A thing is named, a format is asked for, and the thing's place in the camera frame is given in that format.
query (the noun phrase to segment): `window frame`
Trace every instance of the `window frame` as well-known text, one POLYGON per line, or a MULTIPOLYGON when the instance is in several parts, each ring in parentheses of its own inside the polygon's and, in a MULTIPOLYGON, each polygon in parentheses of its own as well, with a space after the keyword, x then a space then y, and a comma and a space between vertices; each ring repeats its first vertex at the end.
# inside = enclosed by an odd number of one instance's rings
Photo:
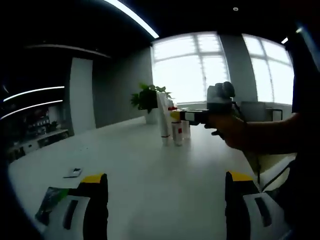
POLYGON ((288 66, 288 67, 290 67, 290 68, 293 69, 292 61, 291 61, 291 58, 290 58, 290 55, 289 55, 288 51, 284 49, 284 50, 285 50, 285 53, 286 53, 286 55, 287 55, 287 57, 288 57, 288 59, 289 59, 289 63, 268 56, 268 55, 267 55, 267 52, 266 52, 266 49, 265 49, 265 46, 264 46, 264 44, 263 44, 263 41, 268 42, 268 43, 271 43, 271 44, 274 44, 274 45, 278 45, 278 46, 280 46, 280 47, 282 47, 282 48, 284 47, 283 45, 281 45, 281 44, 279 44, 279 43, 277 43, 277 42, 274 42, 274 41, 271 41, 271 40, 262 38, 262 37, 253 36, 253 35, 249 35, 249 34, 242 34, 242 38, 243 38, 243 41, 244 41, 244 42, 246 42, 245 37, 257 39, 257 41, 259 42, 260 47, 261 47, 261 49, 262 49, 262 52, 263 52, 263 55, 262 55, 262 56, 261 56, 261 55, 258 55, 258 54, 250 53, 250 52, 249 52, 249 49, 248 49, 248 46, 247 46, 247 44, 245 43, 246 49, 247 49, 248 54, 249 54, 249 56, 250 56, 250 61, 251 61, 252 69, 253 69, 252 58, 253 58, 253 59, 265 60, 265 62, 266 62, 266 65, 267 65, 267 68, 268 68, 268 73, 269 73, 269 78, 270 78, 270 83, 271 83, 271 94, 272 94, 272 101, 271 101, 271 102, 267 102, 267 103, 282 104, 282 105, 288 105, 288 106, 289 106, 290 104, 275 102, 274 83, 273 83, 273 78, 272 78, 271 68, 270 68, 270 63, 269 63, 269 61, 274 61, 274 62, 277 62, 277 63, 279 63, 279 64, 286 65, 286 66, 288 66))
MULTIPOLYGON (((216 31, 201 31, 201 32, 192 32, 192 33, 185 33, 185 34, 179 34, 179 35, 175 35, 175 36, 170 36, 170 37, 166 37, 164 39, 159 39, 156 41, 152 42, 151 45, 151 66, 152 66, 152 78, 154 78, 155 75, 155 64, 159 63, 161 61, 166 61, 166 60, 170 60, 170 59, 177 59, 177 58, 181 58, 181 57, 189 57, 189 56, 198 56, 199 60, 200 60, 200 67, 201 67, 201 73, 202 73, 202 85, 203 85, 203 91, 206 94, 207 93, 207 79, 206 79, 206 74, 205 74, 205 69, 204 69, 204 57, 213 57, 213 56, 221 56, 223 59, 223 63, 225 65, 225 69, 226 69, 226 77, 227 77, 227 81, 230 82, 230 73, 229 73, 229 68, 228 68, 228 63, 227 63, 227 58, 226 58, 226 54, 224 51, 224 47, 223 44, 221 42, 220 36, 216 31), (200 51, 200 45, 199 45, 199 41, 198 41, 198 36, 199 35, 205 35, 205 34, 214 34, 217 37, 217 41, 218 44, 220 46, 220 50, 219 51, 206 51, 206 52, 201 52, 200 51), (187 53, 187 54, 183 54, 183 55, 178 55, 178 56, 170 56, 170 57, 166 57, 166 58, 162 58, 159 60, 155 59, 155 49, 154 49, 154 45, 155 44, 159 44, 159 43, 164 43, 170 40, 174 40, 183 36, 188 36, 188 37, 192 37, 193 38, 193 42, 195 45, 195 52, 194 53, 187 53)), ((206 103, 207 100, 205 101, 188 101, 188 102, 178 102, 179 105, 185 105, 185 104, 199 104, 199 103, 206 103)))

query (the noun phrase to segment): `small bottle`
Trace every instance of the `small bottle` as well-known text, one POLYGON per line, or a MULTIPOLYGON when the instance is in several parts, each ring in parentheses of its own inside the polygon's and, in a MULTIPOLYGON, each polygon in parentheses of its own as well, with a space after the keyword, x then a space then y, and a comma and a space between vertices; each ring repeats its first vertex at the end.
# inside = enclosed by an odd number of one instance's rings
POLYGON ((172 136, 174 144, 176 146, 181 146, 183 140, 181 121, 172 122, 172 136))
POLYGON ((191 136, 190 122, 189 121, 181 121, 181 122, 182 122, 182 137, 183 139, 189 139, 191 136))

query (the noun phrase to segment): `bright window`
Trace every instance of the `bright window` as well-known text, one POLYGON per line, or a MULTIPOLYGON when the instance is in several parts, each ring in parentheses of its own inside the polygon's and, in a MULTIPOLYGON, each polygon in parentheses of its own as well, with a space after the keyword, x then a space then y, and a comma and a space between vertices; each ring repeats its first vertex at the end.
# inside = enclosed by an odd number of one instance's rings
POLYGON ((259 102, 292 105, 294 70, 284 46, 243 35, 250 54, 259 102))
POLYGON ((165 86, 177 103, 204 102, 209 85, 229 81, 226 58, 215 32, 159 40, 152 52, 153 84, 165 86))

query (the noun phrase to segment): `white tube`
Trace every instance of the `white tube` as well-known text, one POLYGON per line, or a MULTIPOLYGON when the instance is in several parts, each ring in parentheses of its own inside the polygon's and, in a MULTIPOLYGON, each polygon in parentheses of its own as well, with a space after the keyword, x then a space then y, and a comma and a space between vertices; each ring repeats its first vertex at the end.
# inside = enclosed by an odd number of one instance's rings
POLYGON ((176 121, 172 123, 172 133, 174 145, 181 146, 183 140, 181 121, 176 121))
POLYGON ((167 95, 164 92, 156 93, 156 100, 158 104, 158 122, 160 127, 160 133, 163 145, 169 144, 170 138, 170 122, 169 122, 169 111, 167 106, 167 95))

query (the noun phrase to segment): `human hand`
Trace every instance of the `human hand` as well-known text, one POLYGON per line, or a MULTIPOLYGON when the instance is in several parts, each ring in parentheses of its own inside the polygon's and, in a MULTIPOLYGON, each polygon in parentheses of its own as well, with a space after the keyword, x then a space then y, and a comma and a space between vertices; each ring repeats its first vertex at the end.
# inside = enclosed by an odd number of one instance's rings
POLYGON ((204 125, 206 129, 217 129, 212 132, 213 136, 222 134, 225 143, 235 149, 241 149, 244 144, 244 122, 231 115, 215 115, 209 116, 208 123, 204 125))

